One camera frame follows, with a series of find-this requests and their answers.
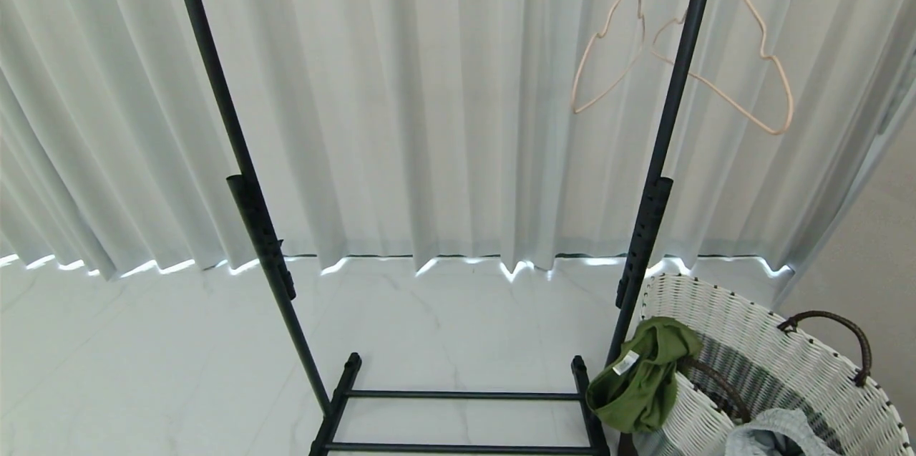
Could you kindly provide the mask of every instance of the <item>clothing tag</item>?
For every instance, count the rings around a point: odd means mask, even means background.
[[[614,365],[614,374],[623,375],[624,372],[628,371],[633,364],[639,359],[639,354],[636,354],[634,351],[627,352],[627,355],[624,356],[624,359],[621,359],[618,364]]]

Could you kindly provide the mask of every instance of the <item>floor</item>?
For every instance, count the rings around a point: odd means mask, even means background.
[[[325,385],[351,351],[357,387],[575,391],[570,361],[601,369],[619,260],[553,271],[497,260],[353,259],[318,275],[291,261],[294,304]],[[665,261],[654,271],[677,271]],[[693,268],[761,303],[758,261]],[[3,456],[306,454],[321,423],[258,267],[105,282],[53,261],[0,270]],[[576,403],[352,401],[338,442],[587,445]]]

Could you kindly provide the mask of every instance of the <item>white curtain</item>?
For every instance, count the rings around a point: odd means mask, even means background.
[[[612,1],[204,0],[285,253],[323,266],[412,254],[418,267],[498,253],[510,268],[625,253],[671,68],[644,52],[570,114],[576,65]],[[825,195],[845,192],[838,175],[856,171],[849,155],[882,116],[863,104],[899,80],[874,75],[913,36],[894,29],[913,0],[754,2],[796,120],[768,136],[688,85],[657,247],[688,264],[756,254],[780,267],[827,227]],[[686,3],[644,0],[648,41]],[[182,0],[0,0],[0,14],[0,250],[105,276],[254,257]],[[637,51],[635,0],[611,32],[583,97]],[[678,36],[662,35],[666,54]],[[785,97],[758,43],[740,0],[710,0],[693,70],[778,126]]]

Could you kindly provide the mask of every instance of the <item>green garment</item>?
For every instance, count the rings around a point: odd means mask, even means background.
[[[687,326],[667,316],[642,321],[620,357],[588,385],[585,399],[602,422],[622,433],[661,428],[677,400],[677,361],[696,356],[703,344]],[[618,375],[616,364],[634,351],[635,364]]]

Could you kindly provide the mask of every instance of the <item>black metal clothes rack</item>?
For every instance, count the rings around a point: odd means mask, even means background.
[[[200,49],[200,57],[206,68],[210,87],[216,98],[220,116],[223,118],[229,142],[232,144],[240,174],[226,179],[232,191],[235,204],[245,222],[248,237],[255,247],[261,268],[271,286],[274,299],[281,310],[281,316],[292,338],[298,357],[305,369],[308,383],[321,407],[323,421],[318,434],[311,443],[310,456],[324,456],[330,452],[410,452],[410,453],[449,453],[449,454],[568,454],[610,456],[608,442],[605,439],[601,422],[589,410],[585,403],[585,388],[588,387],[588,374],[581,356],[572,359],[572,377],[575,380],[575,393],[517,393],[517,392],[445,392],[445,391],[400,391],[400,390],[358,390],[354,382],[362,359],[359,354],[350,354],[343,366],[343,374],[337,388],[328,397],[327,391],[318,374],[318,366],[308,348],[308,342],[292,306],[296,297],[292,275],[287,270],[281,253],[281,240],[277,238],[271,215],[268,212],[255,165],[245,143],[245,134],[235,113],[229,85],[226,83],[219,54],[213,41],[210,25],[203,8],[203,0],[184,0],[187,15],[190,17],[194,37]],[[407,443],[352,443],[334,442],[337,427],[340,426],[347,401],[356,398],[374,399],[453,399],[453,400],[511,400],[511,401],[571,401],[579,403],[588,446],[509,446],[509,445],[444,445],[444,444],[407,444]]]
[[[706,0],[690,0],[687,5],[681,40],[674,59],[674,69],[671,71],[671,80],[668,82],[668,94],[661,110],[661,120],[658,121],[658,133],[655,136],[650,162],[648,162],[648,171],[645,172],[645,185],[642,190],[642,198],[639,200],[635,225],[633,225],[627,261],[624,263],[624,273],[618,283],[615,305],[619,307],[620,314],[614,328],[614,336],[611,339],[605,366],[612,364],[620,356],[620,346],[627,336],[633,319],[635,303],[637,303],[642,282],[645,279],[645,270],[648,268],[652,248],[655,247],[658,230],[661,228],[661,219],[665,215],[665,207],[671,196],[671,188],[674,186],[674,181],[661,176],[661,171],[664,169],[665,158],[668,155],[671,134],[674,133],[678,108],[681,107],[684,85],[687,84],[687,76],[691,60],[693,60],[693,49],[696,48],[697,38],[700,35],[704,10],[706,10]],[[630,435],[621,434],[618,454],[635,454]]]
[[[323,421],[318,428],[314,442],[311,443],[310,456],[324,456],[330,452],[405,452],[405,453],[449,453],[449,454],[569,454],[569,455],[594,455],[610,456],[608,442],[598,418],[589,410],[585,401],[585,389],[588,387],[588,374],[585,362],[581,356],[572,359],[572,376],[575,379],[575,393],[537,393],[537,392],[451,392],[451,391],[402,391],[402,390],[358,390],[354,389],[356,375],[362,366],[359,354],[350,354],[343,366],[343,374],[337,388],[328,397],[327,391],[318,373],[318,366],[308,348],[305,334],[298,322],[292,300],[296,297],[296,290],[292,275],[287,269],[281,251],[281,242],[274,230],[271,215],[268,212],[255,165],[245,143],[245,133],[235,113],[229,85],[226,83],[223,67],[220,64],[219,54],[210,32],[209,21],[203,6],[203,0],[184,0],[187,15],[192,24],[194,37],[203,59],[207,77],[210,80],[215,95],[216,104],[223,119],[226,133],[232,145],[233,154],[239,166],[239,175],[232,175],[226,179],[232,192],[235,204],[245,222],[245,229],[258,254],[261,268],[264,271],[268,285],[271,287],[277,306],[289,336],[292,339],[302,367],[308,377],[312,392],[321,407]],[[674,122],[677,118],[683,96],[684,84],[687,80],[687,71],[693,58],[693,49],[696,47],[700,31],[703,10],[706,0],[690,0],[687,15],[684,20],[681,41],[678,45],[671,83],[668,85],[668,94],[665,98],[661,114],[660,126],[652,150],[650,167],[645,177],[645,186],[639,204],[637,220],[625,263],[624,274],[618,284],[618,297],[616,306],[620,309],[614,336],[608,352],[608,364],[620,352],[620,345],[629,329],[635,303],[645,270],[648,267],[648,258],[651,256],[658,228],[664,215],[668,196],[671,194],[673,180],[662,178],[661,170],[671,142]],[[376,399],[457,399],[457,400],[514,400],[514,401],[572,401],[578,402],[585,423],[585,432],[589,445],[576,446],[509,446],[509,445],[457,445],[457,444],[406,444],[406,443],[353,443],[334,442],[337,427],[340,426],[347,401],[351,398],[376,398]],[[621,450],[628,452],[625,446],[631,447],[628,437],[621,437]]]

